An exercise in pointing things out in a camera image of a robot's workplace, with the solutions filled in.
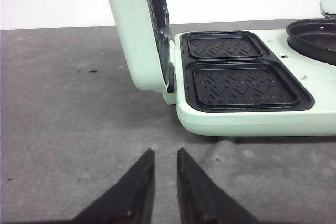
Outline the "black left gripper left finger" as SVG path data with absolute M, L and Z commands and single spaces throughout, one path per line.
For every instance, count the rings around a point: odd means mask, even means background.
M 151 223 L 155 153 L 148 149 L 125 175 L 78 214 L 75 223 Z

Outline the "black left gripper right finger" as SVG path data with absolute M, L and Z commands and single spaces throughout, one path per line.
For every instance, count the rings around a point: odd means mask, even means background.
M 185 150 L 177 152 L 177 196 L 181 223 L 257 223 L 221 190 Z

